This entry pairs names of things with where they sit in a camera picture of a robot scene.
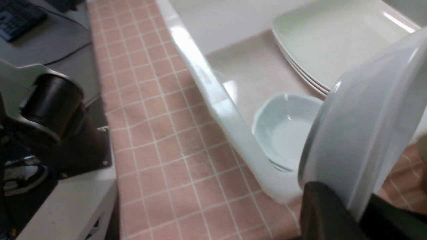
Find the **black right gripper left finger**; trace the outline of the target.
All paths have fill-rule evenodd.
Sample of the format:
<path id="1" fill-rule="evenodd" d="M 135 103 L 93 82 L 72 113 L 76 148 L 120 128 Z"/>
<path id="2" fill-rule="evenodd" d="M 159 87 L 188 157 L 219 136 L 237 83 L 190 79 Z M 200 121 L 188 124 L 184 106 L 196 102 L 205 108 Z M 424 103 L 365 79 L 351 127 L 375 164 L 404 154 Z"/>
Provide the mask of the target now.
<path id="1" fill-rule="evenodd" d="M 365 240 L 358 223 L 325 184 L 304 185 L 300 213 L 301 240 Z"/>

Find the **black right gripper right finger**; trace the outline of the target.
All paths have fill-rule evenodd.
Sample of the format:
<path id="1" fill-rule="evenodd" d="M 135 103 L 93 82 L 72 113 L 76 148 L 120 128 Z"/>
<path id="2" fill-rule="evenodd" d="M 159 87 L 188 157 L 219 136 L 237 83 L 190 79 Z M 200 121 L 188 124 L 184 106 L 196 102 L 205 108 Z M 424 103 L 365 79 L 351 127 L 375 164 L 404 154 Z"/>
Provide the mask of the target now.
<path id="1" fill-rule="evenodd" d="M 425 240 L 427 216 L 397 208 L 372 194 L 359 223 L 371 240 Z"/>

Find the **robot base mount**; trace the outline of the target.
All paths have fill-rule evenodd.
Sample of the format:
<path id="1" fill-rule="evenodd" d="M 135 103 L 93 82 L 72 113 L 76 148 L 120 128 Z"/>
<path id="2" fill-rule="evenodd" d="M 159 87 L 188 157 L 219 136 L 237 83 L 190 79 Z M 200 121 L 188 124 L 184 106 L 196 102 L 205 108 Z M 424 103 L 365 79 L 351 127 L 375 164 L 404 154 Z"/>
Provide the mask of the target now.
<path id="1" fill-rule="evenodd" d="M 67 179 L 110 167 L 108 137 L 73 79 L 42 64 L 1 60 L 2 196 L 29 192 L 50 172 Z"/>

